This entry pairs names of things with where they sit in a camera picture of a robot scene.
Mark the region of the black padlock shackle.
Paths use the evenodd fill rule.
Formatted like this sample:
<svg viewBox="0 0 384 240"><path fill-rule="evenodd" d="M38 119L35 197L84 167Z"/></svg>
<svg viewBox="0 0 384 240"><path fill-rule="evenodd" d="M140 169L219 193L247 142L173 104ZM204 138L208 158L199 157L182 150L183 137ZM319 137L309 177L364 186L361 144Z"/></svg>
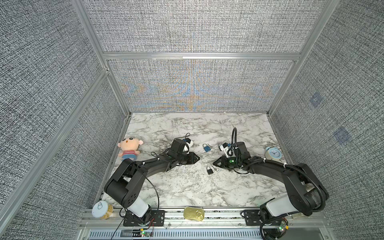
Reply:
<svg viewBox="0 0 384 240"><path fill-rule="evenodd" d="M207 174L212 175L213 173L217 172L218 170L213 166L207 166Z"/></svg>

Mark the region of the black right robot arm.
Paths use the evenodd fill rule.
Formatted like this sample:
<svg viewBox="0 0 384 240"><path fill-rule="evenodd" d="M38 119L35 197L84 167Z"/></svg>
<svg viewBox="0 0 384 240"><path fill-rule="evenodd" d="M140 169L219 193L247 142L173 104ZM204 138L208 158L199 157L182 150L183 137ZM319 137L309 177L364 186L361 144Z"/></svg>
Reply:
<svg viewBox="0 0 384 240"><path fill-rule="evenodd" d="M308 165L289 165L270 158L252 157L243 142L225 143L220 148L225 154L213 162L215 167L229 171L239 169L243 175L262 175L284 184L285 195L260 206L258 217L261 223L297 213L310 216L325 208L329 193Z"/></svg>

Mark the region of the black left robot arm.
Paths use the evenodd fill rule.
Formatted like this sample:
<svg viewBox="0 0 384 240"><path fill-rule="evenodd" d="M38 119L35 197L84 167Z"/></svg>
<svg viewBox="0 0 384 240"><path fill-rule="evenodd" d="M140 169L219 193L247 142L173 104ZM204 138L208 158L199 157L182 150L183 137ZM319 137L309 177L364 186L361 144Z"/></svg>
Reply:
<svg viewBox="0 0 384 240"><path fill-rule="evenodd" d="M200 157L190 150L188 142L174 139L171 147L146 161L125 159L104 186L104 192L120 204L138 221L148 223L155 218L149 204L139 198L140 191L149 177L168 172L175 167L194 165Z"/></svg>

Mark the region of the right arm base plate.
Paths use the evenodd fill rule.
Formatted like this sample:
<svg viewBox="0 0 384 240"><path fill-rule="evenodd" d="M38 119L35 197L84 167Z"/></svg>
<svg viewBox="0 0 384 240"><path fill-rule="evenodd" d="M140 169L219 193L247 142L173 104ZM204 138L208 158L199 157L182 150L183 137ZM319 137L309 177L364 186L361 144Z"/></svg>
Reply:
<svg viewBox="0 0 384 240"><path fill-rule="evenodd" d="M268 214L261 213L259 209L243 210L240 215L244 218L247 226L260 226L262 222L272 218ZM283 219L271 221L265 226L280 226L281 224L284 224Z"/></svg>

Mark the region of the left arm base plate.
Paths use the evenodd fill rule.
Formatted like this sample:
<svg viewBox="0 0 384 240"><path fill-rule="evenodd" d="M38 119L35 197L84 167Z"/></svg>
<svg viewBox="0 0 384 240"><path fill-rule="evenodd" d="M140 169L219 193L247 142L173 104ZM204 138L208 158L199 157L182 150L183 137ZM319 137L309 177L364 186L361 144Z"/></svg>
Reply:
<svg viewBox="0 0 384 240"><path fill-rule="evenodd" d="M124 216L124 227L144 227L149 226L163 227L165 221L165 211L148 209L148 211L142 216L138 217L133 212L127 211Z"/></svg>

